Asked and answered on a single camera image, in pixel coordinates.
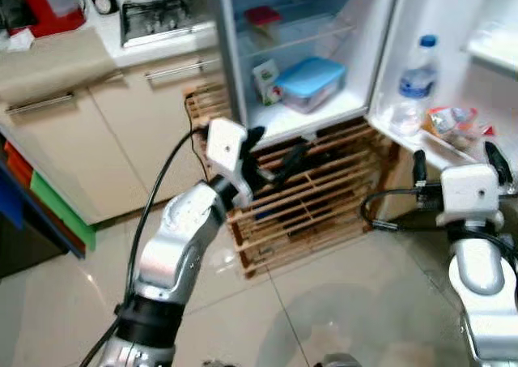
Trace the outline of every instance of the cabinet door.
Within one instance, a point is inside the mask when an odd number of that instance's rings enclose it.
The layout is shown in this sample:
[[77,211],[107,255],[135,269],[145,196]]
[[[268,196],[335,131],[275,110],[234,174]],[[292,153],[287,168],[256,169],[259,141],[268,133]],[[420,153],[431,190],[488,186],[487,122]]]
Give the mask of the cabinet door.
[[[91,87],[112,131],[148,190],[164,161],[189,131],[184,92],[221,81],[218,56],[189,55],[124,70],[116,83]],[[156,201],[174,197],[203,178],[202,167],[187,142],[164,178]]]
[[146,191],[87,90],[0,108],[5,136],[85,222],[142,206]]

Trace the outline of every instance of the stove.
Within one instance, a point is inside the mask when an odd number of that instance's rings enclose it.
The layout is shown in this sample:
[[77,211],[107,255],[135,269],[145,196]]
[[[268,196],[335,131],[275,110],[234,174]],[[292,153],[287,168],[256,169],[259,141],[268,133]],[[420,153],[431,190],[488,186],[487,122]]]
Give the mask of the stove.
[[134,47],[202,28],[206,16],[185,0],[125,2],[121,8],[121,45]]

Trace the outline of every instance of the plastic bottle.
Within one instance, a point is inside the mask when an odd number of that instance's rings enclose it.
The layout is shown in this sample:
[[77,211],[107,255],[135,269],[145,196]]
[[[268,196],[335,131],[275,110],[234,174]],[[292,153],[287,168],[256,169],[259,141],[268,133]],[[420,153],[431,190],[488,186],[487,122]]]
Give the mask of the plastic bottle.
[[438,75],[436,45],[434,35],[421,37],[418,49],[401,76],[399,92],[389,107],[393,113],[391,126],[401,135],[417,134],[430,108]]

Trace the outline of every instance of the black cable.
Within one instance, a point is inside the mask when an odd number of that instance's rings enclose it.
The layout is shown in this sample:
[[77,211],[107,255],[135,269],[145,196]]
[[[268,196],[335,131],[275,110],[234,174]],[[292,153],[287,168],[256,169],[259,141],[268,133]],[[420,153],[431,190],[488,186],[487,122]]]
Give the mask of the black cable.
[[512,193],[512,194],[501,194],[499,196],[500,199],[508,199],[508,198],[518,198],[518,193]]
[[465,233],[468,237],[470,237],[472,239],[488,240],[489,242],[496,245],[504,255],[510,254],[514,259],[518,260],[518,250],[511,247],[505,241],[498,239],[495,236],[490,235],[489,233],[473,231],[473,230],[467,229],[467,228],[453,229],[452,231]]
[[[193,119],[191,118],[191,115],[189,114],[189,108],[187,107],[187,100],[189,98],[192,98],[193,96],[194,96],[194,93],[189,93],[184,98],[184,109],[185,109],[185,113],[187,114],[187,118],[189,119],[189,126],[190,126],[191,132],[193,131]],[[193,154],[197,157],[197,160],[200,162],[200,165],[202,166],[202,169],[203,169],[203,175],[205,175],[205,180],[208,182],[209,174],[207,173],[205,165],[203,164],[202,158],[199,156],[199,154],[194,149],[194,138],[193,137],[191,137],[191,149],[193,150]]]
[[369,212],[368,205],[375,199],[383,198],[388,195],[416,195],[418,193],[419,193],[419,189],[413,188],[413,189],[392,189],[392,190],[381,191],[379,193],[370,194],[362,202],[362,205],[360,207],[360,215],[373,228],[383,229],[385,231],[391,231],[391,232],[396,232],[396,231],[428,232],[428,231],[430,231],[430,232],[433,232],[433,231],[442,230],[442,228],[440,228],[440,227],[422,227],[422,228],[406,227],[404,225],[391,223],[390,221],[371,219],[371,217],[368,215],[368,212]]
[[153,206],[153,202],[155,201],[156,194],[159,191],[160,185],[162,184],[162,180],[165,177],[165,174],[169,170],[169,166],[171,165],[172,161],[174,160],[176,154],[181,149],[181,147],[184,145],[184,143],[187,141],[187,139],[192,138],[194,134],[203,132],[203,128],[198,128],[197,130],[190,130],[187,134],[185,134],[180,142],[174,147],[169,157],[166,159],[165,163],[163,164],[162,169],[159,172],[158,177],[156,178],[155,185],[153,186],[153,189],[151,189],[151,192],[149,194],[149,197],[147,198],[147,204],[144,207],[144,210],[142,211],[142,214],[140,216],[140,220],[138,222],[137,230],[135,231],[133,243],[131,245],[131,251],[129,253],[129,260],[128,260],[128,269],[126,273],[126,284],[125,284],[125,291],[124,291],[124,300],[122,302],[122,305],[118,307],[117,317],[113,321],[112,325],[105,331],[105,333],[100,337],[100,339],[97,341],[97,343],[94,344],[94,346],[91,348],[90,352],[85,356],[83,361],[81,362],[81,365],[79,367],[87,367],[90,363],[93,357],[97,354],[97,352],[103,347],[104,343],[106,343],[109,338],[115,333],[117,330],[117,327],[119,326],[119,322],[121,320],[121,313],[124,309],[124,307],[128,306],[130,299],[133,295],[133,282],[134,282],[134,269],[135,269],[135,261],[137,258],[137,251],[138,251],[138,244],[140,243],[140,238],[142,236],[142,231],[144,229],[144,226],[147,221],[147,217],[149,216],[149,213],[151,211],[151,208]]
[[386,190],[379,193],[374,193],[369,196],[367,196],[360,207],[360,214],[363,217],[364,220],[366,220],[369,225],[371,225],[373,228],[376,229],[382,229],[387,230],[390,232],[397,232],[397,231],[408,231],[408,232],[423,232],[423,231],[447,231],[447,232],[457,232],[457,233],[463,233],[467,237],[475,238],[475,239],[483,239],[487,240],[494,245],[496,245],[502,254],[504,256],[511,255],[514,259],[518,260],[518,250],[512,248],[510,245],[508,245],[505,241],[502,241],[498,239],[497,237],[494,237],[488,233],[473,231],[471,229],[467,228],[445,228],[445,227],[425,227],[425,228],[419,228],[419,227],[406,227],[405,225],[399,225],[395,223],[391,223],[389,221],[384,220],[378,220],[378,219],[371,219],[368,215],[368,205],[372,201],[378,198],[383,198],[387,195],[416,195],[419,192],[419,188],[413,188],[413,189],[394,189],[394,190]]
[[97,354],[97,352],[101,349],[101,347],[106,343],[110,337],[112,337],[113,333],[115,333],[115,330],[119,326],[119,322],[121,321],[121,316],[117,315],[115,317],[115,320],[113,321],[112,325],[105,331],[105,333],[100,337],[99,340],[97,340],[97,343],[94,344],[94,346],[91,348],[90,352],[84,357],[83,361],[79,365],[79,367],[88,367],[88,365],[91,363],[91,360],[94,358],[94,356]]

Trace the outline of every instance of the blue bottle cap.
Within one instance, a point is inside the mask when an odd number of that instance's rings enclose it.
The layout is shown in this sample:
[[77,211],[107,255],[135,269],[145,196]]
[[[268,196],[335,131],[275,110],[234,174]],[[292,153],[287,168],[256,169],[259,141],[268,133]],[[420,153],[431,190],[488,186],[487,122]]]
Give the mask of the blue bottle cap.
[[422,47],[435,47],[435,45],[437,44],[437,36],[435,36],[435,35],[422,36],[419,44]]

